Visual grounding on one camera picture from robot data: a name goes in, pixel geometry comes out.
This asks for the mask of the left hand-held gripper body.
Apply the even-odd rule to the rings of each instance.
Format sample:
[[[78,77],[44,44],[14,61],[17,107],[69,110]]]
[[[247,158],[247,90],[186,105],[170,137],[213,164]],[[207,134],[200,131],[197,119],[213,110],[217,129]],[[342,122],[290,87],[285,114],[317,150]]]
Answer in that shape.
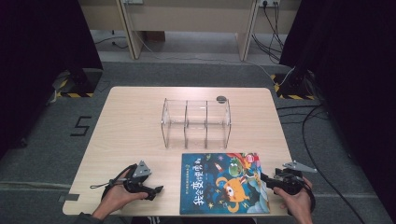
[[[151,193],[152,189],[143,185],[145,180],[151,175],[151,171],[144,161],[135,163],[128,167],[128,173],[123,181],[125,189],[131,193],[146,192]]]

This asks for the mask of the person's right hand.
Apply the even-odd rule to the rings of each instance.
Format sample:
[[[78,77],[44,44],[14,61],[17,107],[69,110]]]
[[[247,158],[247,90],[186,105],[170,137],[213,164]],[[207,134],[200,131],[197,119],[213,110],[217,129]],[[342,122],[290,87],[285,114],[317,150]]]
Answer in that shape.
[[[287,209],[293,217],[312,218],[311,198],[306,189],[301,189],[295,195],[289,195],[281,188],[274,188],[274,193],[283,199],[280,208]]]

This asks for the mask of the grey tape strip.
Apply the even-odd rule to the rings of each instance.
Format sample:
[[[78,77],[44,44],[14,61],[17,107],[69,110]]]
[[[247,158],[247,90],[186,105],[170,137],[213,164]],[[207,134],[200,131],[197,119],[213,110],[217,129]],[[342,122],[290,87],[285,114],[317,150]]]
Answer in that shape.
[[[64,203],[66,201],[78,201],[79,198],[79,194],[65,194],[65,195],[61,195],[58,199],[59,203]]]

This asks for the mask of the colourful children's picture book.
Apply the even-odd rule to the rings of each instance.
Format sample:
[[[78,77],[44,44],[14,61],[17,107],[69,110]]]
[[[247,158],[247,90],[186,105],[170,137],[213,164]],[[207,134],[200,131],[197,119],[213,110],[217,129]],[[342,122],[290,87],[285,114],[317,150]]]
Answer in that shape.
[[[182,215],[268,214],[260,157],[249,153],[184,153],[181,156]]]

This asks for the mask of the clear acrylic book rack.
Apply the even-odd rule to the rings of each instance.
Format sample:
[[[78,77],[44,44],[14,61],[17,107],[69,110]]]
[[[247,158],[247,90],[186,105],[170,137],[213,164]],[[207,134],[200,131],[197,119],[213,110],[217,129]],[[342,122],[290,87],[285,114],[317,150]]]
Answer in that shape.
[[[161,129],[166,148],[224,149],[232,128],[230,102],[164,99]]]

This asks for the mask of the beige wooden desk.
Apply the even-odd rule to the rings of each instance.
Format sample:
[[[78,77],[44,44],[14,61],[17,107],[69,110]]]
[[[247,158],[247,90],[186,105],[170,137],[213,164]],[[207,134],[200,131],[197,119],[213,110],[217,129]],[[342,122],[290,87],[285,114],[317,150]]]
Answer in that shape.
[[[251,36],[286,35],[302,0],[280,0],[278,7],[259,7],[260,0],[78,0],[92,30],[121,30],[132,59],[140,57],[144,31],[210,32],[235,35],[239,58],[248,57]]]

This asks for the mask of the black curtain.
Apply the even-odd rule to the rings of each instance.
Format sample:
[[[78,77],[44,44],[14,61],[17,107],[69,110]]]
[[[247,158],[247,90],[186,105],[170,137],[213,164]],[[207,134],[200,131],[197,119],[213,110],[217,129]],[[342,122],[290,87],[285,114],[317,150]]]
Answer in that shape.
[[[0,159],[28,134],[68,71],[102,67],[78,0],[0,0]]]
[[[348,149],[396,222],[396,0],[301,0],[281,62],[314,73]]]

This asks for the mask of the person's left hand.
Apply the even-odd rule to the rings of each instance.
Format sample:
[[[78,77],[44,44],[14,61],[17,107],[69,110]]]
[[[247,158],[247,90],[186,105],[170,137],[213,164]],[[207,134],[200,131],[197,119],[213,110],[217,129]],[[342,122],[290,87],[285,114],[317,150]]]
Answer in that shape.
[[[126,204],[136,200],[144,200],[147,197],[146,192],[131,193],[124,186],[114,186],[107,192],[106,196],[93,211],[92,217],[103,221],[110,214],[120,210]]]

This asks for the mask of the stand base with hazard tape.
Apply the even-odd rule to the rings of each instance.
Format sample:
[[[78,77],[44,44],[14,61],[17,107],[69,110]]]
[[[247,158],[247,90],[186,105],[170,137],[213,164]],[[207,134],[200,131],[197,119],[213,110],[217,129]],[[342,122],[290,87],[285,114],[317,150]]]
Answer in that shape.
[[[276,96],[281,99],[314,100],[314,93],[309,83],[309,73],[294,74],[291,68],[286,74],[270,76],[274,82]]]
[[[56,97],[86,98],[93,97],[103,71],[96,68],[84,68],[84,82],[75,81],[69,71],[63,71],[56,77],[53,88]]]

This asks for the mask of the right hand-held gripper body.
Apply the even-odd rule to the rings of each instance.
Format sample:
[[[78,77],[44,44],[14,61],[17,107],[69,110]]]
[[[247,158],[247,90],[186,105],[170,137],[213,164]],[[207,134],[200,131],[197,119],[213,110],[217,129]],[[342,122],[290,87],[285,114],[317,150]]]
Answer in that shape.
[[[316,173],[316,168],[309,167],[297,161],[283,164],[283,168],[276,168],[274,178],[280,181],[280,188],[290,195],[295,195],[301,189],[310,189],[303,179],[303,172]]]

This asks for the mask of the person's dark striped trousers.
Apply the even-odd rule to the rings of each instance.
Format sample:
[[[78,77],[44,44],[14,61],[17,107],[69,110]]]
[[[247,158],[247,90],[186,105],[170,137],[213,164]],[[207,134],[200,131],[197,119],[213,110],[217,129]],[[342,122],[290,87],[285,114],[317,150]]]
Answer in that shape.
[[[133,217],[131,224],[257,224],[251,217]]]

